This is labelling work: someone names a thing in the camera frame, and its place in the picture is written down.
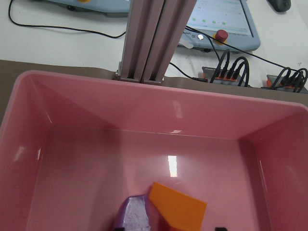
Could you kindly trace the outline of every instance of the white table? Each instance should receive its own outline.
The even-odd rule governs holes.
[[[9,0],[0,1],[0,59],[38,64],[88,66],[116,71],[121,60],[124,37],[103,36],[59,29],[26,28],[8,19]],[[294,69],[308,68],[307,0],[292,0],[285,13],[275,12],[266,0],[248,0],[261,40],[253,54]],[[68,26],[119,35],[127,18],[109,18],[96,12],[70,12],[49,2],[14,0],[12,17],[23,24]],[[233,53],[231,62],[242,54]],[[245,55],[250,63],[250,81],[261,87],[266,74],[277,75],[281,68]],[[198,76],[202,66],[216,67],[215,54],[178,47],[172,62],[190,76]],[[182,76],[169,67],[166,76]]]

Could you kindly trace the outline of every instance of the purple object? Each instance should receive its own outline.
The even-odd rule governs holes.
[[[114,230],[125,228],[125,231],[150,231],[145,202],[146,195],[127,198],[118,211]]]

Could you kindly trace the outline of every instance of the pink plastic bin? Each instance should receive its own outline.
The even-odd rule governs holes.
[[[111,231],[154,181],[207,202],[203,231],[307,230],[307,117],[296,103],[23,73],[0,130],[0,231]]]

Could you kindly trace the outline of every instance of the red button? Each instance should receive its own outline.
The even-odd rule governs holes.
[[[226,39],[228,38],[228,32],[225,30],[218,30],[215,38],[219,41],[219,42],[224,42],[226,41]]]

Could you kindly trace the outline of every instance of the bin bottom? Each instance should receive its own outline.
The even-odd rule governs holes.
[[[270,230],[247,141],[54,126],[40,158],[27,231],[111,231],[120,204],[154,181],[207,202],[203,231]]]

